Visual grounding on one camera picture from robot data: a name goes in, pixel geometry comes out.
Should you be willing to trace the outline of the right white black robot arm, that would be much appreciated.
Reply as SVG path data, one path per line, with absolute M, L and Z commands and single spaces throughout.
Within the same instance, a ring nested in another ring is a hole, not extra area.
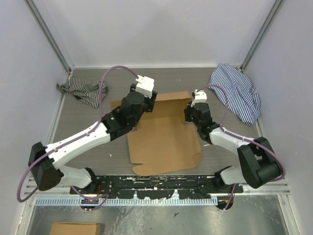
M 227 166 L 214 173 L 218 192 L 228 192 L 233 184 L 247 184 L 257 189 L 283 176 L 283 167 L 266 138 L 246 138 L 228 131 L 213 121 L 209 106 L 204 102 L 193 104 L 190 101 L 184 115 L 186 122 L 196 126 L 203 141 L 222 147 L 239 158 L 239 167 Z

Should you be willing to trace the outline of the brown cardboard box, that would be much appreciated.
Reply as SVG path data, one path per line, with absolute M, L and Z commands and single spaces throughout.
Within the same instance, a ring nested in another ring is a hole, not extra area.
M 112 142 L 134 164 L 134 174 L 152 176 L 199 165 L 199 137 L 184 116 L 189 101 L 187 91 L 158 94 L 153 111 L 144 113 L 134 130 Z

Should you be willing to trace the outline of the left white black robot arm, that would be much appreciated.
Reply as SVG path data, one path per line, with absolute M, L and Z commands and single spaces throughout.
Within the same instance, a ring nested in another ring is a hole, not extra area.
M 28 165 L 40 191 L 57 185 L 81 188 L 87 194 L 98 190 L 98 179 L 88 167 L 77 169 L 65 164 L 78 155 L 129 133 L 144 113 L 154 108 L 157 93 L 154 84 L 131 85 L 121 104 L 105 114 L 99 122 L 58 143 L 32 146 Z

